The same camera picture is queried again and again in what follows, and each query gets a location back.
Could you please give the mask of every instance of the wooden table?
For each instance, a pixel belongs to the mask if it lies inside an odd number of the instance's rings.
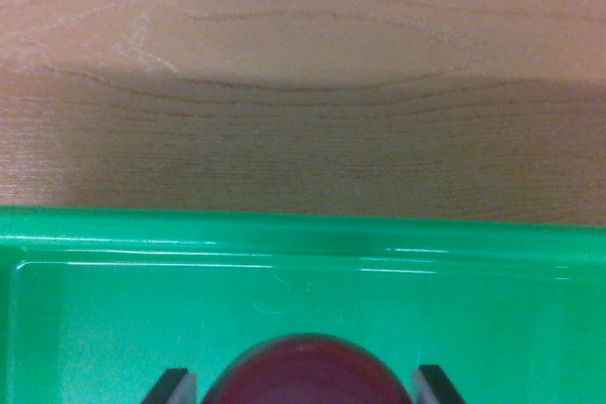
[[[0,0],[0,203],[606,223],[606,0]]]

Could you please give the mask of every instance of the red circular object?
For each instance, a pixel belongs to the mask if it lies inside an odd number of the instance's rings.
[[[261,344],[217,379],[202,404],[412,404],[396,376],[361,348],[300,335]]]

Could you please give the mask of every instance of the wood grain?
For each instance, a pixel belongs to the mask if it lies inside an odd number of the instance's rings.
[[[606,0],[0,0],[0,203],[606,223]]]

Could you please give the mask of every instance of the light wood surface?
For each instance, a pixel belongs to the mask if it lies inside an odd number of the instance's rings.
[[[0,0],[0,203],[606,223],[606,0]]]

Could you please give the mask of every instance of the green plastic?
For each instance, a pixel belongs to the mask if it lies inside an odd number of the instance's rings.
[[[606,396],[604,229],[5,208],[0,260],[6,403],[138,403],[171,366],[203,393],[294,332],[469,404]]]

